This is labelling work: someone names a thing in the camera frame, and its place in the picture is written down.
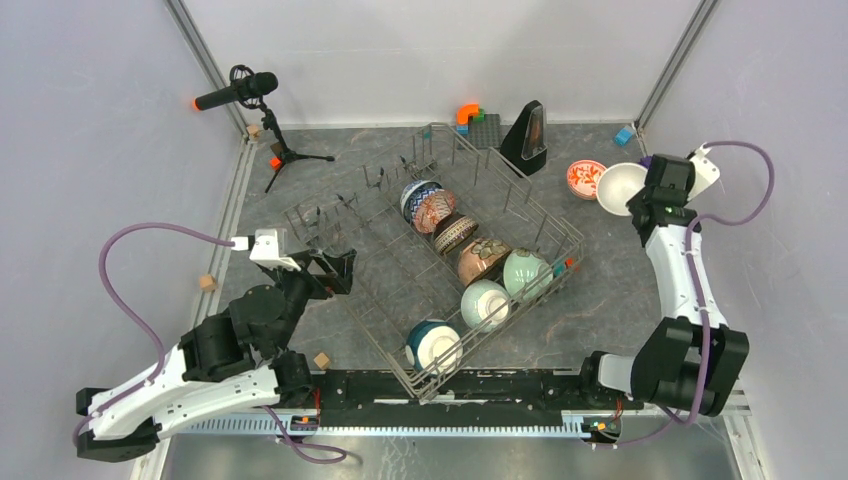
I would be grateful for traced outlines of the white bowl orange pattern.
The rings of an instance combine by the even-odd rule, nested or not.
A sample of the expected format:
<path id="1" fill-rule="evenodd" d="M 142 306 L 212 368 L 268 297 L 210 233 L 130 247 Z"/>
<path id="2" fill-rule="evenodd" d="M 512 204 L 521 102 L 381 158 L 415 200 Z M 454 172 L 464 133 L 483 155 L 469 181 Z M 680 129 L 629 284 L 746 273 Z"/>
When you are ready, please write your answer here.
<path id="1" fill-rule="evenodd" d="M 597 184 L 606 167 L 594 160 L 583 159 L 572 163 L 566 171 L 570 191 L 584 200 L 597 198 Z"/>

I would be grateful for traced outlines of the grey wire dish rack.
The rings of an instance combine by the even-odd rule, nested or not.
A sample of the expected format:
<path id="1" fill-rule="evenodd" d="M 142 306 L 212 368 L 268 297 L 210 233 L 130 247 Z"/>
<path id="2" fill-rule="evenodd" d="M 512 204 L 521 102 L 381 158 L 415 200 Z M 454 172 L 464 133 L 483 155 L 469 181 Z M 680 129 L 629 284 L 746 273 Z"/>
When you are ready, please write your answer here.
<path id="1" fill-rule="evenodd" d="M 430 139 L 422 130 L 432 129 Z M 456 199 L 453 213 L 475 219 L 479 227 L 447 255 L 433 246 L 433 233 L 419 233 L 401 213 L 404 188 L 417 180 L 440 183 Z M 432 123 L 376 154 L 349 174 L 328 182 L 290 207 L 284 215 L 291 233 L 306 245 L 328 252 L 357 251 L 353 289 L 344 301 L 352 320 L 373 344 L 386 370 L 414 398 L 430 400 L 438 387 L 465 368 L 503 331 L 562 287 L 583 255 L 583 235 L 549 213 L 536 199 L 526 176 L 517 175 L 495 149 L 476 150 L 453 127 Z M 469 329 L 461 316 L 467 286 L 459 280 L 460 253 L 477 238 L 494 238 L 537 253 L 552 267 L 567 258 L 567 269 L 536 299 L 517 302 L 491 332 Z M 439 319 L 460 335 L 463 356 L 447 375 L 417 372 L 405 355 L 410 330 L 420 321 Z"/>

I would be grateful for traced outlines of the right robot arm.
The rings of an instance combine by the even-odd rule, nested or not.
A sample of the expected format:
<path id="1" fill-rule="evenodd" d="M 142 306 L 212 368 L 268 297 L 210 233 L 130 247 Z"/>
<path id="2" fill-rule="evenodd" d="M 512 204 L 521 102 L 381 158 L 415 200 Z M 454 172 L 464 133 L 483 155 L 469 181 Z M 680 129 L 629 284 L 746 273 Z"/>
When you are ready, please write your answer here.
<path id="1" fill-rule="evenodd" d="M 703 272 L 699 221 L 685 206 L 694 174 L 684 160 L 658 158 L 624 192 L 662 318 L 636 355 L 587 358 L 577 392 L 591 408 L 618 393 L 715 416 L 734 386 L 749 343 L 728 328 Z M 581 233 L 498 154 L 426 155 L 366 179 L 317 212 L 315 242 L 350 248 L 352 316 L 410 396 L 435 399 L 495 338 L 572 301 Z"/>

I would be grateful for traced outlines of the blue toy block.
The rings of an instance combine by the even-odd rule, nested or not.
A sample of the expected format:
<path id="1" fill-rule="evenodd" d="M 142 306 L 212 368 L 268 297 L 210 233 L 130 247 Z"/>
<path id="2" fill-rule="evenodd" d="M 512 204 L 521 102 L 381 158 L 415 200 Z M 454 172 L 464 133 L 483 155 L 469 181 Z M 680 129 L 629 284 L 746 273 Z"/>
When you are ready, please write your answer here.
<path id="1" fill-rule="evenodd" d="M 614 136 L 613 141 L 616 145 L 626 146 L 636 135 L 636 131 L 632 126 L 622 127 Z"/>

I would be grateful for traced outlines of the blue white patterned bowl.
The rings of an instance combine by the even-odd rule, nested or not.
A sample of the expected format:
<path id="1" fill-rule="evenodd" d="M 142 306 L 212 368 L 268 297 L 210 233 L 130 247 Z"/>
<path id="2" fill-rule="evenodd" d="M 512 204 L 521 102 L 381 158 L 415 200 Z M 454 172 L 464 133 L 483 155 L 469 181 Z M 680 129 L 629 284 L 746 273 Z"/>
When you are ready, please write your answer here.
<path id="1" fill-rule="evenodd" d="M 451 191 L 431 193 L 415 209 L 413 226 L 419 233 L 431 234 L 442 220 L 454 212 L 455 207 L 456 199 Z"/>

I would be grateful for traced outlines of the teal bowl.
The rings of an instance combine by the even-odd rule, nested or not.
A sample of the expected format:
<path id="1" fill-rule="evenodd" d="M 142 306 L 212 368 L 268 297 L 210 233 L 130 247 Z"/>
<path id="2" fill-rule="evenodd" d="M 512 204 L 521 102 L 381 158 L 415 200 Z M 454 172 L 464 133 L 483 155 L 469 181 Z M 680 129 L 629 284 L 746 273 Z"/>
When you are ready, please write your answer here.
<path id="1" fill-rule="evenodd" d="M 463 356 L 459 333 L 447 322 L 428 319 L 408 333 L 405 355 L 415 371 L 430 376 L 453 373 Z"/>

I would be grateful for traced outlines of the dark brown banded bowl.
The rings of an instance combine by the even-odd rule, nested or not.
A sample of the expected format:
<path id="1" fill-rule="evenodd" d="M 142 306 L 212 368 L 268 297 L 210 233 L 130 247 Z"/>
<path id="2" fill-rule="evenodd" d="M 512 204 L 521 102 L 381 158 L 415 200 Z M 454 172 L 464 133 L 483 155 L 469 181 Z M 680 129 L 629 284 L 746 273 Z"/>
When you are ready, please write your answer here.
<path id="1" fill-rule="evenodd" d="M 470 216 L 453 213 L 440 221 L 433 234 L 433 246 L 439 255 L 447 255 L 462 244 L 479 227 Z"/>

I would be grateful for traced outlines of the black microphone tripod stand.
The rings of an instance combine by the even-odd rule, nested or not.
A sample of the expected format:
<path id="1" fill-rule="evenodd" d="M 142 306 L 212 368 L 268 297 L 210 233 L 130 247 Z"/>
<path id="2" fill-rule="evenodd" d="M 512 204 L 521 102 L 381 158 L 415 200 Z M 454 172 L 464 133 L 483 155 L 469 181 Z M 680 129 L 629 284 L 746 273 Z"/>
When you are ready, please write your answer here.
<path id="1" fill-rule="evenodd" d="M 331 155 L 303 154 L 291 149 L 288 146 L 286 140 L 284 139 L 282 130 L 279 127 L 274 112 L 267 106 L 267 104 L 263 100 L 259 101 L 258 108 L 263 113 L 263 129 L 271 131 L 276 139 L 276 142 L 270 146 L 270 149 L 273 153 L 273 158 L 269 162 L 269 165 L 273 170 L 273 175 L 264 189 L 265 194 L 270 192 L 272 186 L 274 185 L 282 170 L 291 163 L 300 160 L 310 159 L 323 160 L 327 162 L 336 161 L 336 158 Z"/>

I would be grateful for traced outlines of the small wooden cube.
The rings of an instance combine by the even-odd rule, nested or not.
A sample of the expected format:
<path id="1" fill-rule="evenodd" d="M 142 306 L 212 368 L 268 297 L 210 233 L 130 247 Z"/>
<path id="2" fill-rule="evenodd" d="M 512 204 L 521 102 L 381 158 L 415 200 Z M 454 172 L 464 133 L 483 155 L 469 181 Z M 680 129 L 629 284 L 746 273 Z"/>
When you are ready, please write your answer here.
<path id="1" fill-rule="evenodd" d="M 218 288 L 218 282 L 213 275 L 204 274 L 198 278 L 198 286 L 203 292 L 214 292 Z"/>

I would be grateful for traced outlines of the light green ribbed bowl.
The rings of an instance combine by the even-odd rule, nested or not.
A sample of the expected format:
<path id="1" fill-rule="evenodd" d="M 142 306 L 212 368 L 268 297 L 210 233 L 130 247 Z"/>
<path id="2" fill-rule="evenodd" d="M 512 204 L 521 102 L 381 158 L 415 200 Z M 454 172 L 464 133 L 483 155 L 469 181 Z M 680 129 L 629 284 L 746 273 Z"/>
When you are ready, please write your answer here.
<path id="1" fill-rule="evenodd" d="M 469 284 L 461 299 L 461 316 L 469 329 L 491 332 L 511 313 L 510 296 L 500 284 L 481 279 Z"/>

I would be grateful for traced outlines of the pale green bowl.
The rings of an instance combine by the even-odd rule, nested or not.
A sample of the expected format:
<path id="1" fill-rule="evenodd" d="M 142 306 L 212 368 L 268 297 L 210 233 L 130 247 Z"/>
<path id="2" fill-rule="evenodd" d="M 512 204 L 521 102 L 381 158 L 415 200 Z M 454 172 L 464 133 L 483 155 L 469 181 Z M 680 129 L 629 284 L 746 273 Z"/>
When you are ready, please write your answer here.
<path id="1" fill-rule="evenodd" d="M 512 250 L 503 265 L 503 285 L 517 302 L 536 299 L 553 279 L 553 269 L 549 263 L 537 253 L 524 248 Z"/>

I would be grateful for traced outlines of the green toy block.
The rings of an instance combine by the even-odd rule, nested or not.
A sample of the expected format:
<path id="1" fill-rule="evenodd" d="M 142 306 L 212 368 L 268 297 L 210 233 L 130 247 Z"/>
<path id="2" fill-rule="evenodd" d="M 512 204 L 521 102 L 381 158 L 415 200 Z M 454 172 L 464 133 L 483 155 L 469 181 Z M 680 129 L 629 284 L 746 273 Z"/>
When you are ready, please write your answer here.
<path id="1" fill-rule="evenodd" d="M 485 121 L 485 111 L 482 108 L 474 108 L 468 115 L 469 123 L 480 123 Z"/>

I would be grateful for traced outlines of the orange curved toy block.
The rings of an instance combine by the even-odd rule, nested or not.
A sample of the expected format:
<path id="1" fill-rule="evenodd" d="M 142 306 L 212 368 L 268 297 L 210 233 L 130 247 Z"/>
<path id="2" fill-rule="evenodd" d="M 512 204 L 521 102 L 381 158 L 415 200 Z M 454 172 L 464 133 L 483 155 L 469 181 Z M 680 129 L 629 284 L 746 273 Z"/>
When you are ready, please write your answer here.
<path id="1" fill-rule="evenodd" d="M 456 112 L 456 125 L 467 125 L 469 123 L 468 115 L 470 114 L 472 109 L 477 107 L 480 108 L 478 103 L 469 103 L 461 106 Z"/>

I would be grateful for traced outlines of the black microphone orange tip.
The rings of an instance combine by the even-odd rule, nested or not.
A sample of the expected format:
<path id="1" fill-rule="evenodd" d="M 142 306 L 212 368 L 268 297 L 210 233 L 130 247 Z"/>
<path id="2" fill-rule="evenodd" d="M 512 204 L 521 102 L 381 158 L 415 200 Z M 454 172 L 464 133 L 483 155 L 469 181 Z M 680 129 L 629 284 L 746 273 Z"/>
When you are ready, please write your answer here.
<path id="1" fill-rule="evenodd" d="M 197 111 L 205 111 L 230 103 L 255 110 L 266 107 L 264 96 L 272 93 L 279 85 L 272 72 L 254 72 L 243 64 L 230 69 L 229 85 L 211 93 L 196 97 L 192 106 Z"/>

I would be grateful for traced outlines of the grey studded base plate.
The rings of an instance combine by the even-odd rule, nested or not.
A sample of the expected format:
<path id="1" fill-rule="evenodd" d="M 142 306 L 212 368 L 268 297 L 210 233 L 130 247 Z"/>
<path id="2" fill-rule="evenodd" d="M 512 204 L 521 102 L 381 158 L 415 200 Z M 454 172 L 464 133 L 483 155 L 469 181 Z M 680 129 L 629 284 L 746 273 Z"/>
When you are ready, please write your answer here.
<path id="1" fill-rule="evenodd" d="M 482 121 L 472 121 L 468 125 L 466 139 L 478 151 L 489 148 L 498 150 L 503 141 L 501 116 L 499 114 L 486 113 Z"/>

